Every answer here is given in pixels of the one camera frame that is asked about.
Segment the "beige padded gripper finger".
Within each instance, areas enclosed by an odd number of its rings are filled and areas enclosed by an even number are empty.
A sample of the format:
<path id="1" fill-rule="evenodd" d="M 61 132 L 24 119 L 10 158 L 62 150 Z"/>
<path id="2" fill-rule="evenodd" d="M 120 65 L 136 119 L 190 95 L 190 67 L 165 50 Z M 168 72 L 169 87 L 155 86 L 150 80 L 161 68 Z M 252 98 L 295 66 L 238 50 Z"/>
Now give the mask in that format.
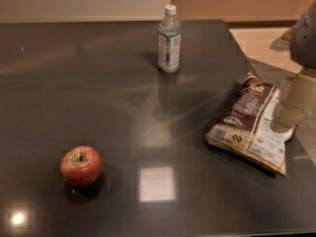
<path id="1" fill-rule="evenodd" d="M 283 81 L 275 122 L 293 127 L 316 105 L 316 70 L 303 67 Z"/>

